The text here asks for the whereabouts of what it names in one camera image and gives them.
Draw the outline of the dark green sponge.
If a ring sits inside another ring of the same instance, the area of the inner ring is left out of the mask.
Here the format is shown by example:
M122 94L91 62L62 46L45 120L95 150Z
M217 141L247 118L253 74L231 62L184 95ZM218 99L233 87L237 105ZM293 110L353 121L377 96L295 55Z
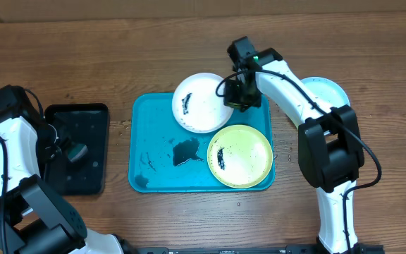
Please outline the dark green sponge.
M88 148L82 143L71 143L66 149L66 155L71 163L81 160L88 152Z

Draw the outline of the white plate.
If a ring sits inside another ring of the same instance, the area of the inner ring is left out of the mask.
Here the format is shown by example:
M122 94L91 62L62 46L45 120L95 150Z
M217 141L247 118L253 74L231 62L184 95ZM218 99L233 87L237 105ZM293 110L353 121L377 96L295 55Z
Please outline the white plate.
M220 129L231 118L234 109L216 96L223 78L213 73L196 73L184 79L172 98L176 121L193 133L210 133Z

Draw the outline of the yellow-green plate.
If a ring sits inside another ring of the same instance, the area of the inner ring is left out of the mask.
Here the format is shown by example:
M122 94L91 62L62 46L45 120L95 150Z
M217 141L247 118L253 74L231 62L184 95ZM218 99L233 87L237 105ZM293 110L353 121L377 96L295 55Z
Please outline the yellow-green plate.
M251 188L270 173L273 150L257 129L232 125L218 131L209 142L207 164L212 175L230 188Z

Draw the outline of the light blue plate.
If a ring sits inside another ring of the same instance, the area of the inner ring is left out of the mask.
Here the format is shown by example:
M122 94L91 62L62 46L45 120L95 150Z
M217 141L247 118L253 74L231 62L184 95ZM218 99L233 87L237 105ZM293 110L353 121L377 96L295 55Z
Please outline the light blue plate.
M331 107L342 107L350 105L346 92L337 83L322 77L303 78L297 84L325 113L331 112ZM293 123L296 128L303 124L308 118L318 119L323 114L315 109L308 100L296 91L297 102L294 103L295 116Z

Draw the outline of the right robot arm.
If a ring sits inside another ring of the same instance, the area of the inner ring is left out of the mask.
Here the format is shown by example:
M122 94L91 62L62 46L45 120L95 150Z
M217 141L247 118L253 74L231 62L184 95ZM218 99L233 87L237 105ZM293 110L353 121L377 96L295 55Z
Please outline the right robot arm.
M265 95L291 119L298 130L300 171L318 198L318 242L327 253L352 253L358 242L353 191L364 165L354 111L311 92L274 49L257 52L252 46L231 45L227 53L237 77L226 83L225 105L244 111Z

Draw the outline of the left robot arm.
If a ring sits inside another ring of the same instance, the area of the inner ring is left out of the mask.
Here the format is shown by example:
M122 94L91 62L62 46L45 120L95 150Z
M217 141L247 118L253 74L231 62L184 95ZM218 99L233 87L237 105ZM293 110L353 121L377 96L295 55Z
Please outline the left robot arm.
M0 111L0 249L3 253L128 253L122 239L85 226L78 211L41 178L33 108Z

